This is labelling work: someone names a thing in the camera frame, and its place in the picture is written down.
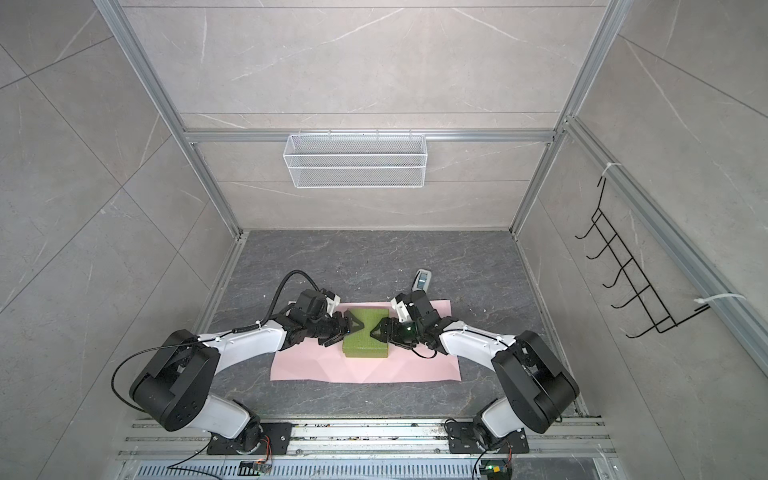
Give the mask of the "green gift box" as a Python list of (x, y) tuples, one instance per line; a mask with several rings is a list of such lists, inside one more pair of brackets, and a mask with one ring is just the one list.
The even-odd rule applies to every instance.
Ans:
[(344, 338), (342, 342), (344, 355), (352, 359), (387, 358), (389, 354), (388, 344), (372, 339), (369, 333), (382, 319), (389, 317), (389, 310), (386, 308), (358, 307), (350, 308), (347, 312), (354, 314), (361, 320), (364, 323), (364, 329)]

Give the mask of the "pink wrapping paper sheet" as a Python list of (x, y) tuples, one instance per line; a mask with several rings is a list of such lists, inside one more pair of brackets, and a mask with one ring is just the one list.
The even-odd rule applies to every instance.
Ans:
[(391, 346), (385, 358), (348, 358), (340, 343), (323, 347), (314, 338), (277, 352), (272, 361), (272, 381), (313, 380), (326, 383), (383, 384), (459, 381), (458, 358), (439, 354), (428, 357)]

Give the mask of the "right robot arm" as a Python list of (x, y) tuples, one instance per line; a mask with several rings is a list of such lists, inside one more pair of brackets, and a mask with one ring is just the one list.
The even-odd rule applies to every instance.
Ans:
[(397, 295), (392, 307), (396, 316), (381, 319), (371, 338), (411, 351), (423, 345), (495, 372), (504, 396), (481, 409), (471, 424), (484, 451), (501, 448), (523, 429), (546, 432), (580, 395), (574, 377), (533, 331), (502, 335), (472, 327), (441, 315), (423, 290)]

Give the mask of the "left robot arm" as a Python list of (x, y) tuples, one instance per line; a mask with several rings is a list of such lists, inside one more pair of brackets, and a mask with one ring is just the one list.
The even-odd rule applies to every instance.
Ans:
[(208, 337), (177, 330), (154, 350), (129, 388), (130, 399), (169, 432), (198, 428), (227, 440), (237, 453), (250, 454), (266, 445), (260, 417), (237, 401), (213, 395), (214, 377), (307, 338), (329, 347), (361, 331), (364, 323), (339, 312), (339, 304), (340, 297), (330, 291), (308, 289), (297, 301), (248, 326)]

